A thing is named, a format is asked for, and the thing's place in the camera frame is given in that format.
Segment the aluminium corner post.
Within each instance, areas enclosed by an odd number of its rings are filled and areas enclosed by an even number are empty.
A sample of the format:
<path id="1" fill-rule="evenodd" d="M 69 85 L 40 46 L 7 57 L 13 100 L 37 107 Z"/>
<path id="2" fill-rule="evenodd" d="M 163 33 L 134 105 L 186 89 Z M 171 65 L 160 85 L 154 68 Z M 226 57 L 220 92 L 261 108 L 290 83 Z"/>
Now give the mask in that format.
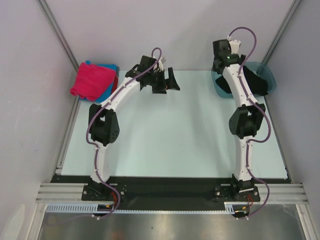
<path id="1" fill-rule="evenodd" d="M 262 64 L 267 65 L 268 62 L 270 61 L 274 51 L 276 50 L 282 36 L 284 35 L 286 29 L 288 28 L 291 20 L 293 19 L 293 17 L 295 16 L 297 10 L 299 9 L 300 5 L 302 3 L 302 0 L 294 0 L 289 8 L 289 10 L 287 11 L 287 13 L 285 14 L 285 17 L 282 21 L 282 23 L 280 24 L 280 27 L 278 28 L 275 37 L 273 38 L 271 45 L 269 46 L 266 54 L 263 57 L 262 60 Z"/>
<path id="2" fill-rule="evenodd" d="M 78 71 L 79 64 L 46 0 L 36 0 L 54 35 L 57 37 L 72 67 Z"/>

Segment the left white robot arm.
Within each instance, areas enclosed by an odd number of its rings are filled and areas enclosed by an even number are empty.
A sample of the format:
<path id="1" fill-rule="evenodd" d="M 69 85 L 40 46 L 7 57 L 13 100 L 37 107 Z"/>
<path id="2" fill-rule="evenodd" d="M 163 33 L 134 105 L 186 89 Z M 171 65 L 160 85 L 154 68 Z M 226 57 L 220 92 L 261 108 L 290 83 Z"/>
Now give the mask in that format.
<path id="1" fill-rule="evenodd" d="M 111 96 L 100 104 L 93 103 L 89 108 L 86 141 L 93 145 L 95 150 L 93 172 L 90 178 L 97 183 L 93 188 L 93 194 L 100 200 L 107 199 L 111 193 L 111 188 L 104 184 L 110 178 L 105 153 L 120 134 L 117 111 L 144 87 L 150 86 L 153 94 L 166 94 L 168 90 L 180 90 L 173 68 L 168 68 L 166 78 L 161 60 L 161 56 L 159 58 L 142 56 L 140 63 L 125 74 L 123 82 Z"/>

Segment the left aluminium corner post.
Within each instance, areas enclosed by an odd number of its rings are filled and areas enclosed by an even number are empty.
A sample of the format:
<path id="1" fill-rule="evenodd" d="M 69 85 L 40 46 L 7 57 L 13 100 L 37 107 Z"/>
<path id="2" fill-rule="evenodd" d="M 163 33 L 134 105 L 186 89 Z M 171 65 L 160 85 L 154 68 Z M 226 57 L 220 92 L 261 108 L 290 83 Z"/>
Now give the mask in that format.
<path id="1" fill-rule="evenodd" d="M 57 37 L 72 67 L 78 71 L 79 64 L 46 0 L 36 0 L 54 35 Z"/>

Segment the red folded t shirt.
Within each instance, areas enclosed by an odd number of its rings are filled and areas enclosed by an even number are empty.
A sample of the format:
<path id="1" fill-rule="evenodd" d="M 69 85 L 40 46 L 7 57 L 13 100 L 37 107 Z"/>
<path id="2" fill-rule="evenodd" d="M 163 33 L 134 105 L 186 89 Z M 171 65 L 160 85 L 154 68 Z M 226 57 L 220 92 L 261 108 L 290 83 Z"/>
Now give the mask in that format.
<path id="1" fill-rule="evenodd" d="M 111 94 L 118 88 L 119 75 L 116 74 L 112 83 Z"/>

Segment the black t shirt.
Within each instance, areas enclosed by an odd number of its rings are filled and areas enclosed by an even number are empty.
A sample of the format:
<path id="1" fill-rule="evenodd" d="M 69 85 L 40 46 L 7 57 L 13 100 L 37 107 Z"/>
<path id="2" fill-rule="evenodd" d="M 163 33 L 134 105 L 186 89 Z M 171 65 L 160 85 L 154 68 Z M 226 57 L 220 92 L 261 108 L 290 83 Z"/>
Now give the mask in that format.
<path id="1" fill-rule="evenodd" d="M 218 95 L 222 98 L 233 98 L 232 91 L 227 83 L 226 79 L 216 72 L 213 73 L 213 83 L 215 84 L 215 89 Z M 245 79 L 248 83 L 248 86 L 251 92 L 257 96 L 266 96 L 269 94 L 268 92 L 268 81 L 266 79 L 261 78 L 258 76 L 254 71 L 248 68 L 246 65 L 243 67 L 243 73 Z"/>

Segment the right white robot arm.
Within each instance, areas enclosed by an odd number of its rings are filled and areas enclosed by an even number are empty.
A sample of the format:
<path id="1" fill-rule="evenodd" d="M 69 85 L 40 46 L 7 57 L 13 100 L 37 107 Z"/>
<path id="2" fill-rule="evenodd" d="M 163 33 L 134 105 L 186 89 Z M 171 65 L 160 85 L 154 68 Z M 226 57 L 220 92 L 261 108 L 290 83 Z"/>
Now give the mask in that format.
<path id="1" fill-rule="evenodd" d="M 239 46 L 237 40 L 214 41 L 212 70 L 226 80 L 235 101 L 236 109 L 228 122 L 229 130 L 234 135 L 236 151 L 230 194 L 235 200 L 242 201 L 254 189 L 251 167 L 253 140 L 261 128 L 266 107 L 258 103 L 250 90 L 241 69 L 246 57 L 233 51 Z"/>

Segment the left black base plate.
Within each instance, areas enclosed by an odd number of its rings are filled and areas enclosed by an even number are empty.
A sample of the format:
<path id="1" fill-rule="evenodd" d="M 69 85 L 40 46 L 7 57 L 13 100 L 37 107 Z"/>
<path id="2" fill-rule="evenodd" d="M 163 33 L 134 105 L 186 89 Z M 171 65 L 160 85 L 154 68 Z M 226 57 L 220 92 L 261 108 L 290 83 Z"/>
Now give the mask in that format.
<path id="1" fill-rule="evenodd" d="M 120 201 L 125 202 L 129 200 L 129 194 L 127 193 L 127 186 L 124 184 L 111 183 L 110 186 L 118 191 L 120 195 Z M 83 187 L 81 200 L 91 202 L 103 202 L 112 201 L 118 199 L 116 192 L 102 183 L 86 184 Z"/>

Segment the right aluminium corner post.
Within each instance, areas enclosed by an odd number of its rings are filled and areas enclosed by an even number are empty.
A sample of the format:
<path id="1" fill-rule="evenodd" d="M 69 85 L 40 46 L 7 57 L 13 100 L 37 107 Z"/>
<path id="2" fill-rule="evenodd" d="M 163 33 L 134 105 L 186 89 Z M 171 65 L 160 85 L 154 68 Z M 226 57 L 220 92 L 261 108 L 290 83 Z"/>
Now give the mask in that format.
<path id="1" fill-rule="evenodd" d="M 275 37 L 273 38 L 271 45 L 269 46 L 266 54 L 263 57 L 262 60 L 262 64 L 267 65 L 268 62 L 270 61 L 274 51 L 276 50 L 282 36 L 284 35 L 286 29 L 288 28 L 291 20 L 293 19 L 293 17 L 295 16 L 297 10 L 299 9 L 300 5 L 302 3 L 302 0 L 294 0 L 289 8 L 289 10 L 287 11 L 287 13 L 285 14 L 285 17 L 282 21 L 282 23 L 280 24 L 280 27 L 278 28 Z"/>

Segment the teal plastic bin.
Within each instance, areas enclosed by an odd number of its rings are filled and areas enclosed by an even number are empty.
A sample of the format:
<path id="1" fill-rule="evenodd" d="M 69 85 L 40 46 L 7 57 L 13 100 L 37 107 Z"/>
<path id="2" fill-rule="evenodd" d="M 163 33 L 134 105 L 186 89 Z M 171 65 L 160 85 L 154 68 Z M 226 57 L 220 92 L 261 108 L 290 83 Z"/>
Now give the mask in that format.
<path id="1" fill-rule="evenodd" d="M 244 66 L 247 66 L 248 68 L 250 68 L 259 77 L 267 80 L 269 94 L 272 93 L 276 89 L 276 87 L 277 87 L 276 80 L 275 80 L 271 70 L 266 65 L 259 63 L 259 62 L 246 62 L 244 64 Z"/>

